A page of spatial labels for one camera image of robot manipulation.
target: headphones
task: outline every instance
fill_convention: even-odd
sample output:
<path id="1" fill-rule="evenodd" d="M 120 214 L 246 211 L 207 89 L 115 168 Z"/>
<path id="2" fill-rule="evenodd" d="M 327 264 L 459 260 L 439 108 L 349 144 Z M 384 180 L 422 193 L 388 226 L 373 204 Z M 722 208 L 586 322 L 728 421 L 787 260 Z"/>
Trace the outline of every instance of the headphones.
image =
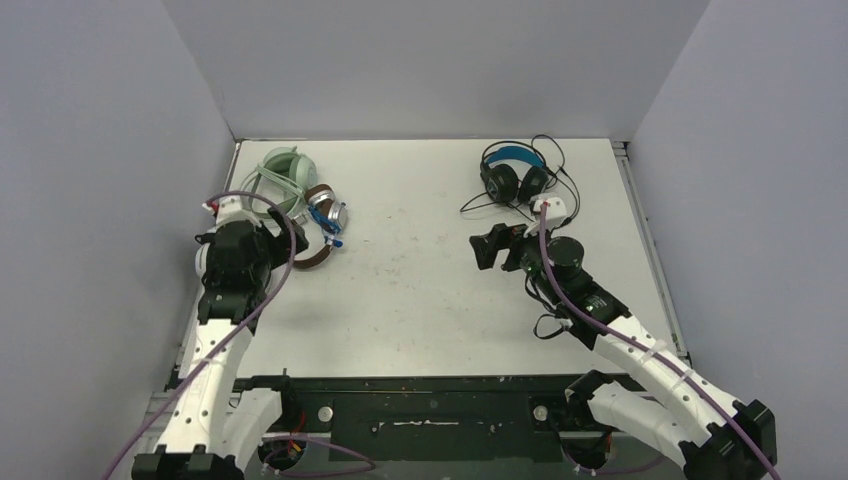
<path id="1" fill-rule="evenodd" d="M 312 268 L 326 260 L 333 248 L 342 246 L 336 239 L 347 225 L 347 208 L 344 202 L 336 201 L 336 193 L 327 184 L 316 185 L 305 192 L 307 209 L 312 219 L 324 232 L 324 247 L 305 260 L 294 261 L 294 267 L 300 270 Z"/>
<path id="2" fill-rule="evenodd" d="M 493 202 L 510 203 L 518 200 L 520 203 L 529 203 L 531 198 L 545 191 L 549 178 L 547 167 L 538 150 L 507 145 L 492 153 L 487 154 L 487 151 L 488 148 L 480 160 L 480 178 Z M 518 160 L 530 165 L 530 170 L 524 174 L 520 185 L 518 174 L 510 165 L 504 163 L 492 167 L 493 163 L 504 160 Z"/>
<path id="3" fill-rule="evenodd" d="M 286 213 L 296 213 L 306 203 L 306 191 L 318 183 L 318 170 L 315 168 L 315 162 L 299 153 L 297 147 L 280 147 L 265 155 L 262 163 L 257 165 L 242 183 L 242 190 L 247 190 L 245 186 L 253 182 L 251 191 L 256 193 L 262 178 L 287 193 L 288 198 L 278 207 Z M 252 211 L 262 218 L 267 217 L 264 212 Z"/>

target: white table surface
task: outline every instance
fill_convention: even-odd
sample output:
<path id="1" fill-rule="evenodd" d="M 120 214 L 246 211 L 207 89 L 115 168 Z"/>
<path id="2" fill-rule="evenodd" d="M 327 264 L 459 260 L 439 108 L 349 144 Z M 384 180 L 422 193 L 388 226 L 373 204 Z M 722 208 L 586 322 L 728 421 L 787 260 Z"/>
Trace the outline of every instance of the white table surface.
<path id="1" fill-rule="evenodd" d="M 317 269 L 293 272 L 262 314 L 238 376 L 283 368 L 296 377 L 621 372 L 567 334 L 548 341 L 532 335 L 543 310 L 525 294 L 522 272 L 498 268 L 505 252 L 494 269 L 477 269 L 468 237 L 495 223 L 524 222 L 497 206 L 458 213 L 483 191 L 478 163 L 491 142 L 244 141 L 230 188 L 272 148 L 297 145 L 315 160 L 320 181 L 348 204 L 350 220 L 344 247 Z M 673 345 L 609 141 L 560 144 L 583 206 L 558 234 L 582 242 L 585 269 Z M 559 164 L 552 144 L 537 145 Z M 572 205 L 564 189 L 562 197 Z M 317 226 L 305 228 L 310 251 L 320 248 Z"/>

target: robotic arm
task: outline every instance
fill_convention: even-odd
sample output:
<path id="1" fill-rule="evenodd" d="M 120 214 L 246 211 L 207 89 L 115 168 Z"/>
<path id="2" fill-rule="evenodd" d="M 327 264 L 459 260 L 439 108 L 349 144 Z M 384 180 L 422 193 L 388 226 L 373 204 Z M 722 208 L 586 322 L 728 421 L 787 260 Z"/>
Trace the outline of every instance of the robotic arm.
<path id="1" fill-rule="evenodd" d="M 564 215 L 559 198 L 541 198 L 534 210 L 542 215 L 545 210 L 550 212 L 552 225 Z M 680 465 L 690 480 L 762 478 L 777 462 L 772 412 L 757 400 L 744 405 L 681 362 L 666 349 L 665 342 L 651 335 L 621 301 L 583 270 L 580 242 L 570 237 L 551 238 L 549 232 L 539 232 L 539 227 L 539 222 L 511 227 L 498 224 L 487 235 L 471 237 L 478 268 L 492 268 L 497 253 L 508 250 L 502 270 L 523 270 L 528 281 L 555 306 L 555 315 L 571 335 L 620 366 L 656 399 L 639 397 L 592 371 L 565 390 L 569 413 L 584 423 L 598 422 L 633 435 Z M 545 242 L 546 252 L 540 240 Z M 634 348 L 636 344 L 647 348 Z M 732 417 L 737 425 L 730 425 L 726 417 Z M 741 427 L 747 440 L 767 458 L 768 468 L 732 427 Z"/>
<path id="2" fill-rule="evenodd" d="M 238 197 L 224 197 L 210 208 L 215 227 L 195 238 L 201 245 L 195 267 L 203 294 L 191 360 L 192 368 L 208 365 L 180 396 L 155 451 L 136 456 L 134 480 L 241 479 L 258 439 L 283 413 L 286 392 L 281 385 L 244 392 L 225 421 L 238 365 L 257 322 L 238 331 L 223 348 L 220 344 L 265 300 L 271 271 L 286 262 L 292 249 L 299 253 L 308 243 L 303 230 L 292 225 L 296 244 L 291 245 L 291 232 L 273 209 L 269 214 L 281 228 L 276 237 Z M 220 351 L 213 355 L 216 345 Z"/>

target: white wall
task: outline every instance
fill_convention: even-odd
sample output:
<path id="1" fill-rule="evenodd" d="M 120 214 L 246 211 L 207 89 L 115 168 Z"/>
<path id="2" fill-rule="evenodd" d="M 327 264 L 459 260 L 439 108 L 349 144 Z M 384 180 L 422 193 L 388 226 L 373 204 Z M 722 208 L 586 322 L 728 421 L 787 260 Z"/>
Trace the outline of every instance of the white wall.
<path id="1" fill-rule="evenodd" d="M 631 146 L 696 366 L 845 478 L 848 3 L 713 0 Z"/>
<path id="2" fill-rule="evenodd" d="M 233 142 L 159 2 L 0 7 L 0 465 L 97 478 L 173 365 Z"/>
<path id="3" fill-rule="evenodd" d="M 708 0 L 164 0 L 237 137 L 629 139 Z"/>

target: blue headphone headband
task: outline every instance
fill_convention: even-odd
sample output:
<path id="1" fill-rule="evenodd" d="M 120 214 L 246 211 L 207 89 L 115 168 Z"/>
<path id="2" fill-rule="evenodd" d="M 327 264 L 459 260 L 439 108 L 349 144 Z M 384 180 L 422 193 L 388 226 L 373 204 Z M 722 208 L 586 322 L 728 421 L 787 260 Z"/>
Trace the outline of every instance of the blue headphone headband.
<path id="1" fill-rule="evenodd" d="M 545 168 L 545 164 L 542 162 L 542 159 L 536 155 L 536 152 L 524 147 L 519 147 L 518 145 L 508 145 L 495 150 L 494 153 L 486 158 L 485 163 L 486 165 L 491 166 L 493 163 L 500 162 L 502 160 L 518 160 L 534 167 Z"/>

